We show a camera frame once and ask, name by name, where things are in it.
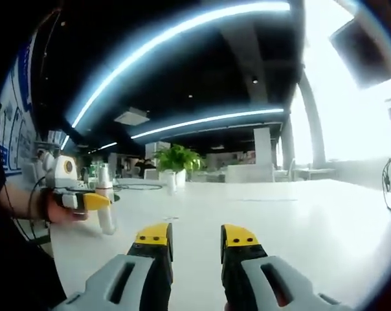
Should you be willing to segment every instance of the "white cylinder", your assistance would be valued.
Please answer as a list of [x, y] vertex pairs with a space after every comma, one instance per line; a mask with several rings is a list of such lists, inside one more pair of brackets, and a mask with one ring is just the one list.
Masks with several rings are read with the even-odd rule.
[[[114, 202], [113, 184], [109, 177], [109, 169], [107, 164], [103, 164], [99, 168], [98, 183], [96, 184], [95, 192], [101, 196], [105, 196]], [[111, 204], [98, 210], [99, 226], [103, 234], [113, 235], [117, 230], [117, 223]]]
[[178, 173], [175, 173], [175, 182], [177, 184], [177, 188], [185, 188], [185, 179], [187, 177], [187, 171], [180, 170]]
[[174, 194], [177, 191], [177, 182], [175, 180], [175, 172], [165, 172], [168, 194]]

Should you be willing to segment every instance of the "chair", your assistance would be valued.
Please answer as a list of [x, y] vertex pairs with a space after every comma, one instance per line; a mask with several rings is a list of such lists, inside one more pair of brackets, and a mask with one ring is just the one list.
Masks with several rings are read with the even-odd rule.
[[158, 178], [159, 178], [159, 173], [156, 168], [147, 168], [144, 171], [144, 179], [158, 180]]
[[139, 176], [139, 172], [141, 171], [140, 167], [133, 167], [132, 168], [132, 177]]
[[289, 170], [275, 170], [274, 178], [276, 181], [294, 181], [294, 169], [295, 168], [295, 159], [292, 159], [292, 162], [289, 166]]

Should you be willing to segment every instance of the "white table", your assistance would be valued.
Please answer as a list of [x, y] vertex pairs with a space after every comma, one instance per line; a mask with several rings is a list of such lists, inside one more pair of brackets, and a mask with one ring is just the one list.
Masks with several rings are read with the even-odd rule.
[[391, 266], [391, 213], [376, 190], [320, 180], [187, 183], [175, 196], [166, 189], [118, 194], [119, 229], [113, 236], [100, 233], [94, 213], [84, 223], [52, 226], [54, 258], [67, 295], [83, 291], [90, 275], [126, 252], [139, 229], [159, 222], [173, 223], [171, 311], [223, 309], [220, 225], [225, 223], [245, 226], [268, 254], [308, 277], [316, 292], [351, 307], [371, 295]]

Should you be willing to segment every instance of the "ceiling light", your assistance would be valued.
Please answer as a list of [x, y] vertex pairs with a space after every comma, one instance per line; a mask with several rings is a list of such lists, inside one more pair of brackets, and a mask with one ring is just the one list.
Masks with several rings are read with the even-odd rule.
[[105, 149], [105, 148], [108, 148], [108, 147], [112, 147], [112, 146], [115, 146], [116, 144], [118, 144], [118, 143], [106, 144], [105, 146], [100, 147], [98, 150], [102, 150], [102, 149]]
[[[289, 3], [286, 2], [267, 2], [262, 1], [259, 3], [249, 3], [246, 5], [236, 5], [230, 6], [228, 8], [222, 8], [219, 10], [213, 10], [199, 16], [196, 16], [192, 19], [184, 21], [164, 32], [154, 37], [152, 40], [145, 43], [142, 47], [137, 49], [131, 55], [129, 55], [103, 82], [102, 84], [95, 90], [83, 108], [80, 110], [78, 116], [72, 123], [72, 128], [75, 128], [82, 117], [85, 115], [86, 111], [89, 109], [91, 104], [95, 101], [95, 99], [103, 92], [103, 90], [115, 79], [122, 71], [127, 69], [130, 65], [135, 63], [145, 54], [150, 52], [156, 46], [164, 43], [165, 41], [175, 37], [176, 35], [190, 30], [194, 27], [200, 26], [202, 24], [208, 23], [210, 21], [215, 21], [217, 19], [221, 19], [223, 17], [236, 16], [240, 14], [246, 14], [251, 12], [286, 12], [290, 10]], [[69, 136], [66, 136], [61, 149], [65, 148], [67, 141], [69, 140]]]
[[148, 131], [148, 132], [144, 132], [144, 133], [141, 133], [138, 135], [131, 136], [131, 138], [136, 139], [136, 138], [139, 138], [142, 136], [147, 136], [150, 134], [159, 133], [159, 132], [163, 132], [166, 130], [172, 130], [173, 128], [180, 128], [183, 126], [188, 126], [188, 125], [193, 125], [193, 124], [198, 124], [198, 123], [203, 123], [203, 122], [223, 120], [223, 119], [229, 119], [229, 118], [235, 118], [235, 117], [244, 117], [247, 115], [262, 115], [262, 114], [268, 114], [268, 113], [281, 113], [281, 112], [284, 112], [284, 110], [282, 108], [277, 108], [277, 109], [265, 109], [265, 110], [256, 110], [256, 111], [237, 112], [237, 113], [230, 113], [228, 115], [218, 115], [216, 117], [209, 117], [209, 118], [174, 124], [174, 125], [170, 125], [170, 126], [165, 126], [164, 128], [157, 128], [156, 130], [152, 130], [152, 131]]
[[105, 148], [108, 148], [108, 147], [115, 146], [116, 144], [118, 144], [118, 143], [106, 144], [105, 146], [102, 146], [102, 147], [100, 147], [100, 148], [98, 148], [98, 149], [89, 151], [88, 154], [92, 154], [93, 152], [96, 152], [96, 151], [99, 151], [99, 150], [102, 150], [102, 149], [105, 149]]
[[221, 144], [221, 145], [216, 146], [216, 147], [211, 147], [211, 149], [213, 149], [213, 150], [222, 150], [222, 149], [224, 149], [224, 146]]

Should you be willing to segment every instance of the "white wall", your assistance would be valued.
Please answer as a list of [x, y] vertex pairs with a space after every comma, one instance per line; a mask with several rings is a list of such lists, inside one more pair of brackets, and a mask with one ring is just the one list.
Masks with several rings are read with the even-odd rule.
[[[381, 174], [387, 160], [387, 157], [380, 157], [366, 161], [330, 162], [328, 167], [337, 170], [337, 176], [334, 178], [336, 180], [382, 190]], [[388, 173], [391, 182], [391, 165]]]

